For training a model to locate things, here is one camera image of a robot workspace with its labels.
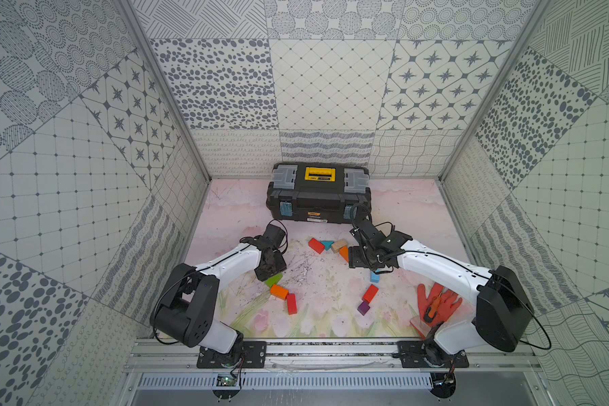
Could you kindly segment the orange rectangular block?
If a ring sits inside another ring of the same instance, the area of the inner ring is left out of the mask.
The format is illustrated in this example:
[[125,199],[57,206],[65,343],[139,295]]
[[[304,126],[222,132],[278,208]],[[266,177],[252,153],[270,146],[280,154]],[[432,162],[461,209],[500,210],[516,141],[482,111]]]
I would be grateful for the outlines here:
[[342,248],[341,248],[341,249],[338,251],[338,253],[341,255],[341,257],[343,257],[343,259],[344,259],[346,262],[349,262],[349,252],[348,252],[348,246],[344,246],[344,247],[342,247]]

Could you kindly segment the natural wood rectangular block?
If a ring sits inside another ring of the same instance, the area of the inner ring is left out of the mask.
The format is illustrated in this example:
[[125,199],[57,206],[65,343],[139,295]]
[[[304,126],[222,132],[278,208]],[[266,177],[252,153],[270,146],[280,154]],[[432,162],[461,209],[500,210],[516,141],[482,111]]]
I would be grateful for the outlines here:
[[333,242],[333,244],[331,245],[331,250],[334,253],[339,253],[340,250],[342,250],[343,247],[346,247],[348,245],[346,240],[336,240],[335,242]]

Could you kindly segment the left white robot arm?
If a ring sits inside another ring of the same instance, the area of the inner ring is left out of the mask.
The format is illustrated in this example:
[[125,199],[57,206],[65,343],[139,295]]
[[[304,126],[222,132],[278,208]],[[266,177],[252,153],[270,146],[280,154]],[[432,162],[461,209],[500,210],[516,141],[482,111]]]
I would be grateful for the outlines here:
[[171,342],[213,351],[223,364],[233,365],[243,356],[243,333],[214,317],[218,293],[249,272],[265,282],[286,270],[284,254],[288,231],[272,220],[261,235],[244,237],[230,252],[191,266],[180,263],[170,273],[150,316],[155,335],[165,333]]

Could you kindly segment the green rectangular block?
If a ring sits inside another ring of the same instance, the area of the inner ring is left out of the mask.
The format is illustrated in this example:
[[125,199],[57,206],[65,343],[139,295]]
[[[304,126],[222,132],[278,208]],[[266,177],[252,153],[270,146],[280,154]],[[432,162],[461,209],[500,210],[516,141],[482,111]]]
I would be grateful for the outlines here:
[[278,284],[281,281],[281,279],[283,278],[283,276],[284,275],[282,273],[278,273],[272,277],[269,277],[269,279],[267,279],[267,281],[265,281],[265,284],[270,289],[272,286]]

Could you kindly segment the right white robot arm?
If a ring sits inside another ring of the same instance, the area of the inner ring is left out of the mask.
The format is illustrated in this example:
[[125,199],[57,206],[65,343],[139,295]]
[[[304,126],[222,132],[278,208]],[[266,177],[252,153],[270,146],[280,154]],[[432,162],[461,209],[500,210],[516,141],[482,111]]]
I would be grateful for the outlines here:
[[442,365],[465,349],[486,344],[502,352],[516,350],[534,311],[514,271],[461,262],[396,229],[385,235],[370,218],[354,220],[350,234],[358,243],[348,249],[351,268],[414,272],[475,307],[464,319],[442,321],[426,334],[422,348],[430,364]]

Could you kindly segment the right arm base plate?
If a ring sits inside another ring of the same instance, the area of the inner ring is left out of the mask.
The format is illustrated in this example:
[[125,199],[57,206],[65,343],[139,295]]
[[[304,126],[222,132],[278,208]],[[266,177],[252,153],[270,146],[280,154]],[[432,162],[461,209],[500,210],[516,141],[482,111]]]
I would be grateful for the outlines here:
[[419,340],[397,342],[397,351],[392,357],[400,360],[404,368],[468,368],[470,362],[466,353],[459,351],[450,355],[434,342]]

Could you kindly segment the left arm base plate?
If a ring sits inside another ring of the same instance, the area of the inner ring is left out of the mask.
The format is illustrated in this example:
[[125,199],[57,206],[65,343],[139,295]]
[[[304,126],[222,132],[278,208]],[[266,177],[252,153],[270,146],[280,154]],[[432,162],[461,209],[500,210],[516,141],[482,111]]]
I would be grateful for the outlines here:
[[198,369],[232,368],[241,365],[248,369],[262,369],[266,362],[266,341],[239,341],[228,351],[219,353],[211,348],[201,348],[197,360]]

